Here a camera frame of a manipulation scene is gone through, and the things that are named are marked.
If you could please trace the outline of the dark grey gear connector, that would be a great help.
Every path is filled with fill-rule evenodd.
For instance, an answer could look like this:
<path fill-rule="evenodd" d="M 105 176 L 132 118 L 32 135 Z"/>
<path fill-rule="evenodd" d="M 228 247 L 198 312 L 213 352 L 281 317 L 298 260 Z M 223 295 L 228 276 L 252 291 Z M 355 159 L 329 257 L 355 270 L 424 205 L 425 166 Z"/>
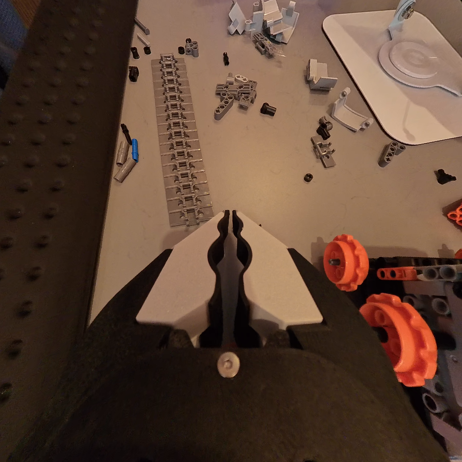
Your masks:
<path fill-rule="evenodd" d="M 274 55 L 276 55 L 277 49 L 263 33 L 256 32 L 252 36 L 252 40 L 255 44 L 255 48 L 261 55 L 265 55 L 268 58 L 273 58 Z"/>

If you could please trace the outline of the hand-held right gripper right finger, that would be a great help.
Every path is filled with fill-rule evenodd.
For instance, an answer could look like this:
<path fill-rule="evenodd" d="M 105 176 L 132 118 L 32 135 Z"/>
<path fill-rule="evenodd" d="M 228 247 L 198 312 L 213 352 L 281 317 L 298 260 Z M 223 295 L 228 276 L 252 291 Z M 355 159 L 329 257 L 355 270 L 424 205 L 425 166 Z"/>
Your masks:
<path fill-rule="evenodd" d="M 260 347 L 288 327 L 321 324 L 318 309 L 288 247 L 242 212 L 232 212 L 238 279 L 234 339 L 239 347 Z"/>

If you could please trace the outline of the light grey curved block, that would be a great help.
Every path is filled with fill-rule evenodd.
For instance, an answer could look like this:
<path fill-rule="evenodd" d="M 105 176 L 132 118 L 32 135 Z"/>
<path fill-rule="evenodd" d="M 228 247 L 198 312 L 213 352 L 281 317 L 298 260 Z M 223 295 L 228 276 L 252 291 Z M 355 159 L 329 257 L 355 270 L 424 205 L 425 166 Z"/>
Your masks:
<path fill-rule="evenodd" d="M 309 59 L 307 64 L 307 82 L 310 90 L 330 91 L 338 78 L 328 76 L 327 64 L 316 59 Z"/>

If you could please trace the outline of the white lamp base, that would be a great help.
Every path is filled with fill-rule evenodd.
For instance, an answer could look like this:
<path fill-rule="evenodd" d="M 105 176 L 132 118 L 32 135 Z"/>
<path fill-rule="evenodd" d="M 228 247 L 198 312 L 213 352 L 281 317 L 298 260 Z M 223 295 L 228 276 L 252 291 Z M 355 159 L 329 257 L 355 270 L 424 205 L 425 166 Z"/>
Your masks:
<path fill-rule="evenodd" d="M 322 29 L 384 131 L 422 145 L 461 137 L 461 44 L 415 3 L 332 14 Z"/>

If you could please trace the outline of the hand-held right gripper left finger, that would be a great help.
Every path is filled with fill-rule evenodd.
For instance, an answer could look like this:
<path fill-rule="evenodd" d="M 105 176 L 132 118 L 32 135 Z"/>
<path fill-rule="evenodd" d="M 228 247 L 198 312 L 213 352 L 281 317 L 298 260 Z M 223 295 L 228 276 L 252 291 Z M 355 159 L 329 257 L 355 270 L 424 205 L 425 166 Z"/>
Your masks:
<path fill-rule="evenodd" d="M 218 264 L 225 255 L 229 216 L 228 210 L 218 213 L 173 247 L 136 316 L 138 323 L 185 330 L 203 347 L 222 345 Z"/>

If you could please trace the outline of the light grey curved panel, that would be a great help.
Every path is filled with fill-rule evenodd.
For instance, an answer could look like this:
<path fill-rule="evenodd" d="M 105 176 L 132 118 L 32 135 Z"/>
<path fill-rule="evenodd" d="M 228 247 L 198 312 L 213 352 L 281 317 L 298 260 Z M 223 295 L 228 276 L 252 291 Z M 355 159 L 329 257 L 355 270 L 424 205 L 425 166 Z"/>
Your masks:
<path fill-rule="evenodd" d="M 374 123 L 374 119 L 366 117 L 346 105 L 350 91 L 350 88 L 346 87 L 340 92 L 339 98 L 333 103 L 331 116 L 349 130 L 354 132 L 366 130 Z"/>

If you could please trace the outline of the black perforated panel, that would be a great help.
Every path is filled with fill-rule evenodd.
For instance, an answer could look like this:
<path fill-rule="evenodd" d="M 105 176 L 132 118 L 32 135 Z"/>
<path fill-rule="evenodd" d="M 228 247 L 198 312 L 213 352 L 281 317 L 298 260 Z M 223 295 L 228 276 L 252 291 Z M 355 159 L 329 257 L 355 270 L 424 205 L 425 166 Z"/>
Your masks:
<path fill-rule="evenodd" d="M 82 336 L 138 1 L 42 1 L 1 100 L 1 461 Z"/>

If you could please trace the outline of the grey orange toy block vehicle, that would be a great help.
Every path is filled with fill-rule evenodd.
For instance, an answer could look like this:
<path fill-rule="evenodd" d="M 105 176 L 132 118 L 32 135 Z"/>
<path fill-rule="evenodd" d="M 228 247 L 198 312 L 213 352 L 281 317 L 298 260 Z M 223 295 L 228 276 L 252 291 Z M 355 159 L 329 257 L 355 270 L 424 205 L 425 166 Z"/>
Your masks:
<path fill-rule="evenodd" d="M 325 247 L 323 267 L 349 292 L 411 405 L 450 461 L 461 461 L 461 249 L 449 257 L 369 258 L 352 235 Z"/>

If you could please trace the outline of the single grey track link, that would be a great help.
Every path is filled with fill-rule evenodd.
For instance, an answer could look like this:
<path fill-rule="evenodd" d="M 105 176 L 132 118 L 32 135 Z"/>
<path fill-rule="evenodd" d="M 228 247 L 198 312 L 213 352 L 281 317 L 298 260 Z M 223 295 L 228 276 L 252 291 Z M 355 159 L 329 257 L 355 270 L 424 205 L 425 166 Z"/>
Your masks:
<path fill-rule="evenodd" d="M 313 144 L 313 149 L 317 158 L 320 159 L 325 169 L 336 166 L 336 163 L 333 159 L 333 153 L 335 152 L 335 149 L 331 148 L 331 142 L 325 141 L 320 135 L 311 137 L 311 142 Z"/>

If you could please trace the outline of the dark grey angled beam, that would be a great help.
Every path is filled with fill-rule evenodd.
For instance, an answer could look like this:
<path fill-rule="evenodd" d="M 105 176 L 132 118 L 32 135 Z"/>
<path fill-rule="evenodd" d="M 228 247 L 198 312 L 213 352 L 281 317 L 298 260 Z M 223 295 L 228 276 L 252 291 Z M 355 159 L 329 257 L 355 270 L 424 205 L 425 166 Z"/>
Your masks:
<path fill-rule="evenodd" d="M 386 167 L 395 156 L 400 155 L 405 150 L 406 147 L 399 142 L 392 141 L 388 143 L 382 150 L 382 153 L 378 159 L 378 165 L 381 168 Z"/>

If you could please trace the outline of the light grey angled panel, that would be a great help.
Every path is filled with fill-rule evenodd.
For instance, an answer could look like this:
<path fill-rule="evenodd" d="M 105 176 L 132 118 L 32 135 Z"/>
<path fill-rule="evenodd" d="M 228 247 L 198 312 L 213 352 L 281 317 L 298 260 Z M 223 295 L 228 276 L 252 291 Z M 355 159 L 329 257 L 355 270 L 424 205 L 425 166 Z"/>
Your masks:
<path fill-rule="evenodd" d="M 269 28 L 270 37 L 278 42 L 287 44 L 296 28 L 299 13 L 295 11 L 296 1 L 289 1 L 288 7 L 281 8 L 281 20 L 274 20 Z"/>
<path fill-rule="evenodd" d="M 241 35 L 250 31 L 251 20 L 246 19 L 236 0 L 232 1 L 228 16 L 231 21 L 230 25 L 228 26 L 228 33 L 230 35 L 234 35 L 236 33 Z"/>
<path fill-rule="evenodd" d="M 273 24 L 282 22 L 282 13 L 276 0 L 260 0 L 253 3 L 252 19 L 245 21 L 245 32 L 262 32 Z"/>

